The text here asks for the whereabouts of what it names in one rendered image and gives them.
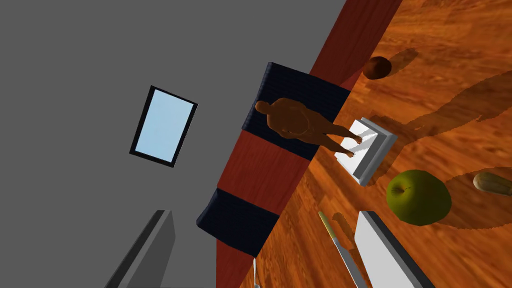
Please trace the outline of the black-framed window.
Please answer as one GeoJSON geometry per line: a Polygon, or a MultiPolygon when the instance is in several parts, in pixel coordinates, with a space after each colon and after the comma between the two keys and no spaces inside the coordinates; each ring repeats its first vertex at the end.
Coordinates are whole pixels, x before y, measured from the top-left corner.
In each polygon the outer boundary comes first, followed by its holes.
{"type": "Polygon", "coordinates": [[[173,168],[197,107],[193,101],[152,85],[129,153],[173,168]]]}

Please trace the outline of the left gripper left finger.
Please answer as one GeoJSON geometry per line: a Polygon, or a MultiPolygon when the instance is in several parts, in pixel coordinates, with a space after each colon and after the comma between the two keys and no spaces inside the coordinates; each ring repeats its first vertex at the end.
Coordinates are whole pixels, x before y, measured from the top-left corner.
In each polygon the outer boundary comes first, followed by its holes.
{"type": "Polygon", "coordinates": [[[160,288],[175,240],[173,212],[156,210],[104,288],[160,288]]]}

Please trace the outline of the brown figurine on white base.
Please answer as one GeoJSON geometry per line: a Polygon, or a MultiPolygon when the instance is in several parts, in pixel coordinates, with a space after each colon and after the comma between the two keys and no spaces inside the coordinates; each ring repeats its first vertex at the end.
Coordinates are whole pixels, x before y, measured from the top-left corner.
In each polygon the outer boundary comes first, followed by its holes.
{"type": "Polygon", "coordinates": [[[366,186],[398,137],[371,120],[356,119],[349,128],[289,98],[272,104],[258,100],[255,110],[279,136],[324,147],[361,186],[366,186]]]}

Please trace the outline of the green apple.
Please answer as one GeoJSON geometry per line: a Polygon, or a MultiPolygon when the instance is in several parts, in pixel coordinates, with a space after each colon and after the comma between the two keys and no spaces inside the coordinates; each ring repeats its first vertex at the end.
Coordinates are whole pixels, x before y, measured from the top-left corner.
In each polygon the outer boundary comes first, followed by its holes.
{"type": "Polygon", "coordinates": [[[446,217],[452,207],[445,184],[427,171],[410,169],[399,173],[388,184],[386,201],[402,222],[426,226],[446,217]]]}

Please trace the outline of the dark brown round fruit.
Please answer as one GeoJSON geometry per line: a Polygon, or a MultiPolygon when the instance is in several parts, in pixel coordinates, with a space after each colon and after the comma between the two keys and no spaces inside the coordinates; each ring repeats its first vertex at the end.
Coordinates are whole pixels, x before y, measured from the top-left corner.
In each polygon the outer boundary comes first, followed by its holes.
{"type": "Polygon", "coordinates": [[[362,74],[369,80],[378,80],[387,77],[392,70],[392,63],[385,57],[371,57],[363,66],[362,74]]]}

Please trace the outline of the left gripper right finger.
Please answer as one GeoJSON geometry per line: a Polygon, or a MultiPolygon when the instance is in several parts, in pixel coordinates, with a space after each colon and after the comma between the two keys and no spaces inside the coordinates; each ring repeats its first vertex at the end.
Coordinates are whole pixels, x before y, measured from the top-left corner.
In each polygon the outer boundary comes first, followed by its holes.
{"type": "Polygon", "coordinates": [[[375,211],[360,211],[354,240],[373,288],[436,288],[375,211]]]}

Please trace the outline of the reddish wooden table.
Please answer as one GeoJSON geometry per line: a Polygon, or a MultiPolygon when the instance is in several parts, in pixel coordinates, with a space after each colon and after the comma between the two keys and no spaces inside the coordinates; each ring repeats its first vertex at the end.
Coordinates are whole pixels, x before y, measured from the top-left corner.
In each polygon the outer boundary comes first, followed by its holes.
{"type": "Polygon", "coordinates": [[[375,211],[436,288],[512,288],[512,197],[474,176],[512,180],[512,0],[346,0],[311,74],[350,90],[336,123],[368,117],[398,140],[367,187],[321,147],[312,161],[241,131],[221,190],[280,214],[257,258],[261,288],[356,288],[318,212],[345,224],[375,211]],[[392,69],[367,79],[363,67],[392,69]],[[413,226],[388,208],[398,173],[443,181],[452,209],[413,226]]]}

